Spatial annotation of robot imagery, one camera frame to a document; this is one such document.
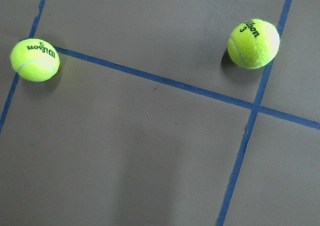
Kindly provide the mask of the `yellow tennis ball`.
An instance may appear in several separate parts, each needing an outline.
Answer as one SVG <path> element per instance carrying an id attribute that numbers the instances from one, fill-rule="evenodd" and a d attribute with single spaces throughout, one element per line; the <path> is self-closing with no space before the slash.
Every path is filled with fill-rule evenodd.
<path id="1" fill-rule="evenodd" d="M 276 27 L 261 19 L 251 19 L 238 25 L 231 33 L 227 51 L 230 59 L 244 69 L 259 69 L 278 53 L 280 35 Z"/>
<path id="2" fill-rule="evenodd" d="M 37 38 L 24 39 L 16 44 L 11 51 L 10 61 L 20 77 L 32 82 L 51 79 L 60 66 L 56 49 L 50 43 Z"/>

